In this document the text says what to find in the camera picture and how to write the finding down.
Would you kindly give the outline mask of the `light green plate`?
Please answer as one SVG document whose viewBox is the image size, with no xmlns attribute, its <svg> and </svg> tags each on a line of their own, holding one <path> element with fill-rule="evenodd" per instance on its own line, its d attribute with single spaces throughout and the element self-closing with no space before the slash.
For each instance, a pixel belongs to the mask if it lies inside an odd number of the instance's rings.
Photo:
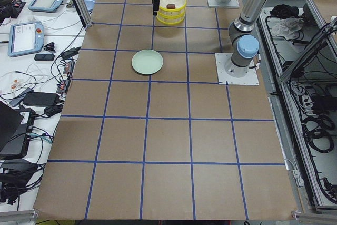
<svg viewBox="0 0 337 225">
<path fill-rule="evenodd" d="M 132 57 L 132 68 L 143 75 L 152 75 L 163 66 L 162 55 L 154 50 L 141 50 Z"/>
</svg>

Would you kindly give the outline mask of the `dark red bun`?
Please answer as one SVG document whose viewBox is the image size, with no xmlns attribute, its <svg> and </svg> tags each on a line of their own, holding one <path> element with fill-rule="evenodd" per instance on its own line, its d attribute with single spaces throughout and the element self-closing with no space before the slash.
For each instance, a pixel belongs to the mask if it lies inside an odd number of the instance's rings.
<svg viewBox="0 0 337 225">
<path fill-rule="evenodd" d="M 167 4 L 166 8 L 167 9 L 176 9 L 176 6 L 175 6 L 175 4 Z"/>
</svg>

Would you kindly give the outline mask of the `white crumpled cloth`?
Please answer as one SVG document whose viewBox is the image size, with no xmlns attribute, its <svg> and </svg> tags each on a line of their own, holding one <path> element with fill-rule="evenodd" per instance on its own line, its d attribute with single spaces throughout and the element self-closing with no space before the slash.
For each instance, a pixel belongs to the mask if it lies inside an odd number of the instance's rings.
<svg viewBox="0 0 337 225">
<path fill-rule="evenodd" d="M 297 38 L 303 26 L 303 19 L 290 17 L 277 21 L 275 25 L 270 29 L 270 32 L 272 36 L 278 36 L 283 37 L 286 40 L 292 40 Z"/>
</svg>

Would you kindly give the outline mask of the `black laptop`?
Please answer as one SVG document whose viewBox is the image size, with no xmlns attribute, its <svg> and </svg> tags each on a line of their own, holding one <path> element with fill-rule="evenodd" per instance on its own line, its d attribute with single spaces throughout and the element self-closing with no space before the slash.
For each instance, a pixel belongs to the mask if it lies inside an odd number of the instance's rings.
<svg viewBox="0 0 337 225">
<path fill-rule="evenodd" d="M 1 102 L 1 159 L 23 158 L 27 155 L 35 111 L 13 109 Z"/>
</svg>

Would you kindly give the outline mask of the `blue plate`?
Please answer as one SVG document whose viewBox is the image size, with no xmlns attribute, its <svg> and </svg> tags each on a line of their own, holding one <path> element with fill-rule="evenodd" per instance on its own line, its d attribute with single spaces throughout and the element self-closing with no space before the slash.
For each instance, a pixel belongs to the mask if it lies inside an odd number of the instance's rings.
<svg viewBox="0 0 337 225">
<path fill-rule="evenodd" d="M 95 6 L 95 2 L 96 2 L 96 0 L 84 0 L 84 3 L 86 5 L 86 8 L 87 8 L 89 13 L 91 13 L 93 11 L 93 8 Z"/>
</svg>

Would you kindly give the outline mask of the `yellow steamer basket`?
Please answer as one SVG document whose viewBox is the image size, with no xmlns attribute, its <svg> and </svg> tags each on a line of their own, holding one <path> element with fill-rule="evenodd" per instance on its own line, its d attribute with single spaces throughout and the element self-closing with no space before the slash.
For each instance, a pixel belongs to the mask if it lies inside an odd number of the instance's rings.
<svg viewBox="0 0 337 225">
<path fill-rule="evenodd" d="M 163 17 L 178 17 L 185 13 L 187 0 L 160 0 L 158 13 Z"/>
<path fill-rule="evenodd" d="M 185 13 L 182 13 L 177 16 L 167 16 L 161 13 L 158 13 L 156 19 L 164 25 L 177 25 L 184 21 Z"/>
</svg>

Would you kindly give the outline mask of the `near teach pendant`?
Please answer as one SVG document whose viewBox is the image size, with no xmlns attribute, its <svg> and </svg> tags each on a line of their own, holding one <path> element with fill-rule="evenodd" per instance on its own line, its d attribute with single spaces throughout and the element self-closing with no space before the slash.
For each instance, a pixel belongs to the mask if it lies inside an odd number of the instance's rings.
<svg viewBox="0 0 337 225">
<path fill-rule="evenodd" d="M 44 26 L 41 22 L 15 24 L 10 27 L 9 57 L 38 53 L 44 45 Z"/>
</svg>

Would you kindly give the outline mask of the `black power brick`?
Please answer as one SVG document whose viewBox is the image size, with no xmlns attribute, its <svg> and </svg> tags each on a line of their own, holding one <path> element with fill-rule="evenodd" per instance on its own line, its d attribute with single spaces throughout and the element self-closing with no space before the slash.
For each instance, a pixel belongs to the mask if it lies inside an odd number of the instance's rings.
<svg viewBox="0 0 337 225">
<path fill-rule="evenodd" d="M 23 104 L 28 106 L 47 107 L 55 105 L 59 101 L 56 93 L 29 92 L 23 99 Z"/>
</svg>

